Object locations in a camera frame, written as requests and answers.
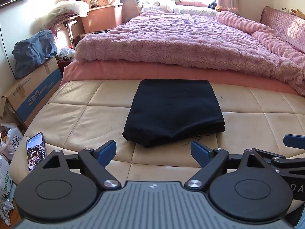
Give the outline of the black pants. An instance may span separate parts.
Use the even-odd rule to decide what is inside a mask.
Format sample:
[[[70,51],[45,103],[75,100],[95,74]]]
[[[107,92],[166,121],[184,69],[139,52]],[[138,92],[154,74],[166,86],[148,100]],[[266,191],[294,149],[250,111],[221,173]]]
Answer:
[[[224,131],[209,81],[146,79],[133,98],[123,137],[151,148]]]

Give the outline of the smartphone with lit screen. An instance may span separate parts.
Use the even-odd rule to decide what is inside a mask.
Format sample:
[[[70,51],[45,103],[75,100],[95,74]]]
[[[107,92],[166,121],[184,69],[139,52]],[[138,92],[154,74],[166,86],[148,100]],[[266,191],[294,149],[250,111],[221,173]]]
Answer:
[[[47,152],[42,132],[37,133],[26,141],[28,169],[31,172],[41,161],[46,158]]]

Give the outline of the white plastic bag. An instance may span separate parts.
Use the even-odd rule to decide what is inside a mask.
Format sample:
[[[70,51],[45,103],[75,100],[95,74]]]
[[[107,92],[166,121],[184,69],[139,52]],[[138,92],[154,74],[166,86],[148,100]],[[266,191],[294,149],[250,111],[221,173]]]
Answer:
[[[1,155],[10,163],[23,134],[15,123],[1,123]]]

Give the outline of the beige leather mattress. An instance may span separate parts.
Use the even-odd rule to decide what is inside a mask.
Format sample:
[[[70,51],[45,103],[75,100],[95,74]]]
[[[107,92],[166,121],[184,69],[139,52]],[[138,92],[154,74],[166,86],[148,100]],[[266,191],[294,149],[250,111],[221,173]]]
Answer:
[[[26,141],[42,132],[47,152],[76,154],[98,148],[109,140],[117,153],[107,170],[121,183],[126,180],[187,181],[199,165],[190,153],[190,139],[144,148],[123,138],[123,130],[138,81],[72,81],[61,86],[28,127],[10,164],[19,183],[28,175]],[[225,120],[223,133],[198,136],[209,148],[232,154],[257,148],[302,158],[304,151],[286,147],[287,134],[304,135],[304,98],[257,88],[213,84]]]

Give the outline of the cardboard box with blue print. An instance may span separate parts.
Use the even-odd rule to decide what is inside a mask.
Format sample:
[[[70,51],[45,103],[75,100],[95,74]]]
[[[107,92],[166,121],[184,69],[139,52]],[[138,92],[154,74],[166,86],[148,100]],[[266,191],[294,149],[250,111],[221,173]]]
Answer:
[[[27,76],[16,80],[1,96],[1,117],[5,108],[27,127],[58,90],[62,74],[56,58],[51,58]]]

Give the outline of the salmon pink bed sheet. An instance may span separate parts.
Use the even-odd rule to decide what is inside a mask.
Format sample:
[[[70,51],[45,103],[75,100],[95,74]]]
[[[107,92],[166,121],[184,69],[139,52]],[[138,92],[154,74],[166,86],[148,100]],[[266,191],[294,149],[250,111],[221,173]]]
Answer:
[[[231,70],[201,69],[162,63],[77,60],[64,68],[61,84],[86,80],[183,79],[207,80],[210,83],[237,85],[298,95],[287,83],[268,77],[253,76]]]

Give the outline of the blue cloth bundle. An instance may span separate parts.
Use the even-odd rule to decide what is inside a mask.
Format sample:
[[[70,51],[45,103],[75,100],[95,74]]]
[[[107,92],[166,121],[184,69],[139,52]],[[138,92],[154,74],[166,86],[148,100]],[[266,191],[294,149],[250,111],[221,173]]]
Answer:
[[[15,76],[21,79],[57,54],[52,31],[42,30],[17,42],[12,54],[15,59]]]

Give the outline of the pink quilted headboard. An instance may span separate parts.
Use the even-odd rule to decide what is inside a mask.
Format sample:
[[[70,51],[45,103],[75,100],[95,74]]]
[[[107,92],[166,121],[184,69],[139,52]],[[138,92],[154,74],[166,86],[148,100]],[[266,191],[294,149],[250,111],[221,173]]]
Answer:
[[[261,24],[269,26],[289,44],[304,52],[304,19],[266,6],[261,15]]]

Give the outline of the pink fluffy blanket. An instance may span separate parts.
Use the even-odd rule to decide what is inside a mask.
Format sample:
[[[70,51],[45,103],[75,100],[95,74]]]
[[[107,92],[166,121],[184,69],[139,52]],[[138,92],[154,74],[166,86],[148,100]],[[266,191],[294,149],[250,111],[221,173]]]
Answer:
[[[75,58],[232,70],[276,79],[304,94],[304,54],[269,26],[230,11],[202,17],[150,10],[85,36]]]

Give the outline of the white fluffy cloth pile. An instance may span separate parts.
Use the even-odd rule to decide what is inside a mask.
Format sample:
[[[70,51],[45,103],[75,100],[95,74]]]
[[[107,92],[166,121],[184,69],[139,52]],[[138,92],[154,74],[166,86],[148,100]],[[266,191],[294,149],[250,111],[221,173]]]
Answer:
[[[40,30],[49,30],[56,24],[73,16],[86,17],[89,5],[83,1],[60,1],[44,16],[39,17],[31,24],[32,34]]]

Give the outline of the brown plastic storage bin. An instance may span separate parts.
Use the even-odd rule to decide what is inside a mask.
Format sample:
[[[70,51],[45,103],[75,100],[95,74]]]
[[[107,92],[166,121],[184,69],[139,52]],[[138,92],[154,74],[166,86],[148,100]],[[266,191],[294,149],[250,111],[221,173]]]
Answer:
[[[82,17],[85,33],[105,31],[122,24],[123,3],[92,8]]]

